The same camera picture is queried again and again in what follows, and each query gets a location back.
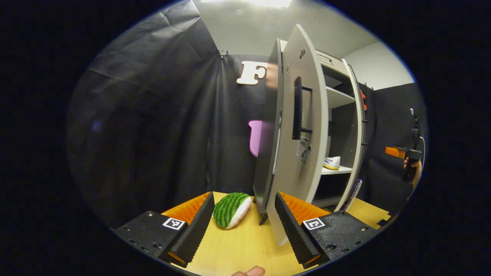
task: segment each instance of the black curtain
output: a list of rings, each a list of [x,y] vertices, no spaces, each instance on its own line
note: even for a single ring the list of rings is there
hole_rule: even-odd
[[[256,157],[249,150],[247,123],[263,118],[266,77],[256,77],[256,85],[238,84],[244,60],[268,62],[268,57],[229,55],[221,61],[209,137],[208,183],[216,192],[254,195]]]
[[[158,12],[90,64],[67,117],[72,174],[92,210],[119,227],[208,191],[252,195],[249,120],[266,78],[242,85],[243,60],[221,57],[192,3]]]
[[[385,147],[413,148],[411,128],[414,127],[414,118],[409,110],[413,108],[420,119],[425,139],[425,143],[419,141],[417,150],[426,152],[428,156],[429,131],[423,95],[415,83],[375,91],[363,84],[360,88],[367,97],[365,139],[369,145],[360,170],[359,178],[363,179],[363,184],[358,197],[397,213],[411,195],[412,184],[402,180],[403,160],[385,154]]]

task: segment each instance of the orange object on wall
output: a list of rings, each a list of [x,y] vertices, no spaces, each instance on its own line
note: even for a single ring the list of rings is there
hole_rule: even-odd
[[[365,99],[367,97],[365,96],[365,94],[363,94],[363,91],[361,91],[361,89],[360,89],[360,93],[361,93],[361,101],[363,103],[363,110],[367,110],[367,105],[365,104]]]

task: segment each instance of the pink cutout shape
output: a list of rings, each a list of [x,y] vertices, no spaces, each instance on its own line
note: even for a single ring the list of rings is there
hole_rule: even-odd
[[[262,120],[252,120],[248,123],[250,127],[250,139],[249,139],[249,150],[257,157],[259,154],[259,141],[261,140],[261,127],[263,125]]]

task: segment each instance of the ceiling light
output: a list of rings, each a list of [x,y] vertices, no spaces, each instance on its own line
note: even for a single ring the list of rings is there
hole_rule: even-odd
[[[207,2],[223,2],[226,0],[201,0],[202,3],[207,3]],[[287,8],[290,6],[290,2],[292,0],[242,0],[240,2],[247,2],[247,3],[252,3],[256,4],[259,6],[265,6],[265,7],[282,7],[282,8]]]

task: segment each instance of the white sneaker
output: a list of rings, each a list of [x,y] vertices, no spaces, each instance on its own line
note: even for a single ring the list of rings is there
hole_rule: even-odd
[[[341,156],[324,158],[324,167],[332,170],[339,170],[340,162],[341,162]]]

